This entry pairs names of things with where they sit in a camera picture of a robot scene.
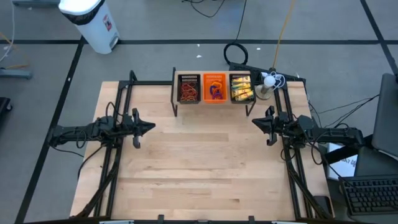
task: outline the orange basket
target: orange basket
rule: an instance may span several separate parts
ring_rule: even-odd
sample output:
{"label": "orange basket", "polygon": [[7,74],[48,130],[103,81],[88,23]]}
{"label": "orange basket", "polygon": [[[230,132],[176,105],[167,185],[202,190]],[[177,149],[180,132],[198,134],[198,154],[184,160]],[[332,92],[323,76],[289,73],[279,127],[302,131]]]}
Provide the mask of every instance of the orange basket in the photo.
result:
{"label": "orange basket", "polygon": [[206,103],[225,103],[228,97],[225,73],[205,73],[202,92],[203,100]]}

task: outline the yellow cable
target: yellow cable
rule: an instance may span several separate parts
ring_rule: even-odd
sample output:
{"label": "yellow cable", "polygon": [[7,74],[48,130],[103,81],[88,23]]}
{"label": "yellow cable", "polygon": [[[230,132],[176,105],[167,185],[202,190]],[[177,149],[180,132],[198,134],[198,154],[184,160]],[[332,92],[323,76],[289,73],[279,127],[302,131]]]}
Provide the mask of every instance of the yellow cable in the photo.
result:
{"label": "yellow cable", "polygon": [[283,25],[283,27],[282,27],[282,30],[281,30],[280,34],[279,34],[278,44],[276,45],[275,58],[274,58],[274,63],[272,64],[272,68],[275,68],[275,66],[276,66],[276,61],[277,61],[277,58],[278,58],[278,51],[279,51],[280,40],[282,39],[282,35],[284,34],[287,21],[290,19],[290,15],[292,14],[293,7],[294,7],[294,2],[295,2],[295,1],[296,1],[296,0],[292,0],[292,3],[290,3],[289,12],[288,12],[287,15],[286,15],[286,19],[285,19],[284,25]]}
{"label": "yellow cable", "polygon": [[[16,46],[15,44],[12,44],[11,41],[10,41],[3,33],[0,32],[0,36],[1,36],[4,40],[6,40],[6,41],[8,42],[8,44],[10,44],[9,47],[12,47],[12,48],[14,48],[14,49],[16,49],[16,50],[19,50],[19,49],[17,48],[17,46]],[[23,57],[25,58],[25,60],[27,61],[27,64],[25,64],[25,65],[11,65],[11,66],[6,67],[6,69],[11,69],[11,68],[25,68],[25,67],[28,67],[28,66],[30,65],[28,56],[27,56],[26,54],[24,54],[24,53],[22,53],[22,56],[23,56]]]}

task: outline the wooden tabletop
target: wooden tabletop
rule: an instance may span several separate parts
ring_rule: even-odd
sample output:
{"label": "wooden tabletop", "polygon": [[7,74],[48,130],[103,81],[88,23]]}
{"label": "wooden tabletop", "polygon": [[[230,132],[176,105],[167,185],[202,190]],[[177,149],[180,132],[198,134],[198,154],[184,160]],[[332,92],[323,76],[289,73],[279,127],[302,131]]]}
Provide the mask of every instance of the wooden tabletop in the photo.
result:
{"label": "wooden tabletop", "polygon": [[[301,82],[288,82],[293,113],[310,116]],[[95,118],[104,116],[106,104],[115,101],[118,82],[103,82]],[[294,220],[282,142],[266,145],[264,135],[251,120],[264,117],[272,97],[257,100],[250,117],[244,105],[179,105],[174,117],[171,86],[134,86],[131,108],[143,121],[156,124],[132,146],[124,138],[113,219],[155,220]],[[99,147],[87,145],[85,157]],[[84,166],[76,188],[71,215],[87,204],[98,188],[105,149]],[[308,189],[329,197],[322,166],[302,149]],[[302,193],[297,187],[301,215]],[[108,193],[104,194],[105,208]]]}

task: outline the white paper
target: white paper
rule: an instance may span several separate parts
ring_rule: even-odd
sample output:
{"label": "white paper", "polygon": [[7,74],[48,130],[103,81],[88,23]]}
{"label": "white paper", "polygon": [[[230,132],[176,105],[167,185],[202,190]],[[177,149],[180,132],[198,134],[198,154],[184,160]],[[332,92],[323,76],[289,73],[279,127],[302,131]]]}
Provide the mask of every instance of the white paper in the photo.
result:
{"label": "white paper", "polygon": [[[329,143],[328,152],[332,152],[341,147],[343,147],[343,146]],[[332,168],[334,168],[334,170],[336,170],[336,172],[339,173],[340,176],[352,177],[352,176],[354,176],[354,173],[355,173],[357,156],[358,155],[351,156],[346,159],[342,159],[338,162],[335,162],[334,164],[330,164],[330,166],[332,166]],[[330,167],[328,167],[328,178],[333,179],[333,180],[338,180],[338,175]]]}

